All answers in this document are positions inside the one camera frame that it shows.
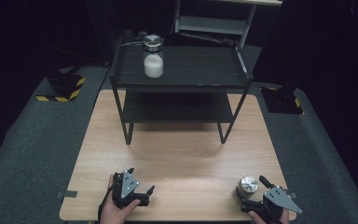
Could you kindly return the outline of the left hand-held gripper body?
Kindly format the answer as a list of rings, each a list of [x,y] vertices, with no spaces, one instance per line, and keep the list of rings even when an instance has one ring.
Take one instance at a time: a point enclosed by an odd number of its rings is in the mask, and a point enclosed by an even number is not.
[[[128,206],[134,200],[140,200],[139,206],[148,206],[150,203],[150,196],[146,193],[136,193],[135,190],[139,186],[139,181],[126,171],[123,173],[114,174],[113,202],[118,208]]]

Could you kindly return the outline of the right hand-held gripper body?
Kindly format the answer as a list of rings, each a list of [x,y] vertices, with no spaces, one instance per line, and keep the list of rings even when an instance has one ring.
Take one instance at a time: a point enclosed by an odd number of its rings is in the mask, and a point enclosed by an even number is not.
[[[265,191],[259,202],[246,198],[241,200],[242,212],[254,211],[262,218],[280,218],[284,209],[302,213],[302,209],[279,186]]]

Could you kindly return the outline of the glass jar with metal lid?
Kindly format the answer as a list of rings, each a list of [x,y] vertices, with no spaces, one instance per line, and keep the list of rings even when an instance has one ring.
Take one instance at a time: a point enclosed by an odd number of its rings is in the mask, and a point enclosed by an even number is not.
[[[238,182],[237,188],[244,191],[245,199],[249,199],[257,192],[258,182],[254,177],[246,175]]]

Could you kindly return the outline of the glass jar with white powder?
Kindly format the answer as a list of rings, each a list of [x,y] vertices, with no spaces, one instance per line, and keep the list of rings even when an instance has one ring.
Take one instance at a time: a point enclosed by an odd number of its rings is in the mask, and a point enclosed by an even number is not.
[[[159,78],[163,75],[163,39],[158,35],[147,35],[143,38],[144,70],[150,78]]]

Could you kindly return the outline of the black two-tier shelf rack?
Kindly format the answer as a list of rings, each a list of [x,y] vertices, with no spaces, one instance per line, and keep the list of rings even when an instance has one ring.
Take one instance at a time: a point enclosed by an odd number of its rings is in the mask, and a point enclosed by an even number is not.
[[[136,123],[215,123],[225,143],[253,82],[239,44],[168,46],[163,62],[161,77],[147,77],[143,49],[117,45],[109,77],[126,143]]]

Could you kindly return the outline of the person's right hand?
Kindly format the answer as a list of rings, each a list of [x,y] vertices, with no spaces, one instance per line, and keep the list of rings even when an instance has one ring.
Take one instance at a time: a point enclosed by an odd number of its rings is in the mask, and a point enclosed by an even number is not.
[[[255,211],[249,211],[248,215],[250,216],[250,218],[252,219],[252,221],[255,224],[267,224],[262,217],[260,217]],[[290,220],[289,220],[289,211],[287,209],[284,209],[282,211],[282,215],[280,217],[280,222],[282,224],[290,224]]]

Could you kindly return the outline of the person's left hand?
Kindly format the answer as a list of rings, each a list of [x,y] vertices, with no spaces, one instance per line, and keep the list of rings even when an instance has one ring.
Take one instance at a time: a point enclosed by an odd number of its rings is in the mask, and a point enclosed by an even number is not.
[[[113,191],[110,190],[103,203],[100,224],[124,224],[127,217],[141,202],[140,200],[134,200],[128,206],[118,208],[112,200],[112,193]]]

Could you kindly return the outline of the black stand base striped tape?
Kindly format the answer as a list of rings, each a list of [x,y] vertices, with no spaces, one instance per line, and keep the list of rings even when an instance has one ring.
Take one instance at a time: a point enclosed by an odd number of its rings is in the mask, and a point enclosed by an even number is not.
[[[47,77],[53,93],[39,93],[35,99],[39,102],[66,103],[75,100],[86,78],[77,74],[63,74],[57,77]]]
[[[263,87],[260,89],[269,113],[301,115],[303,109],[296,96],[281,89]]]

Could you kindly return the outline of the power strip with plugs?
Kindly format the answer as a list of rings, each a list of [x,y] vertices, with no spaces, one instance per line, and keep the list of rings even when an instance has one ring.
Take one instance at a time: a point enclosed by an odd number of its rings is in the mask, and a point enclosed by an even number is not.
[[[138,33],[135,33],[133,32],[133,30],[125,30],[121,45],[143,45],[146,47],[162,47],[164,45],[164,39],[157,34],[149,34],[147,31],[140,31]]]

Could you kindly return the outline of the white metal shelf unit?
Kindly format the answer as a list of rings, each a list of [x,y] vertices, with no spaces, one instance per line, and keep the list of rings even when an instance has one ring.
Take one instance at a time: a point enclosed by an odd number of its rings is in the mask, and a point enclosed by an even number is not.
[[[209,0],[230,3],[247,4],[250,6],[247,18],[244,21],[184,16],[181,14],[181,0],[175,0],[174,32],[180,35],[202,39],[193,32],[218,33],[240,35],[240,46],[243,47],[249,33],[257,6],[279,7],[282,0]]]

